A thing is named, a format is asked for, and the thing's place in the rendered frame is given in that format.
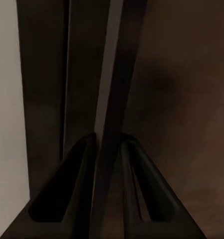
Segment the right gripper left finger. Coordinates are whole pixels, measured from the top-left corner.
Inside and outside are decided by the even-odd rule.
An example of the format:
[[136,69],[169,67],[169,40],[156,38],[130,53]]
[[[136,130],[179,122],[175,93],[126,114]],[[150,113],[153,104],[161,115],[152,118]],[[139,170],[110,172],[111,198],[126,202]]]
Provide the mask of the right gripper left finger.
[[89,239],[95,165],[93,132],[78,139],[0,239]]

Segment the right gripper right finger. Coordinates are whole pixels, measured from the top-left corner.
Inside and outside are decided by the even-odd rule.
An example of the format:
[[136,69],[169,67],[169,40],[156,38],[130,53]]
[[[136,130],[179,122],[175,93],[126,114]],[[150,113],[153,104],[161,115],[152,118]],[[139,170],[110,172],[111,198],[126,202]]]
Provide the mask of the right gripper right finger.
[[[133,169],[152,222],[142,219]],[[140,142],[120,138],[125,239],[207,239]]]

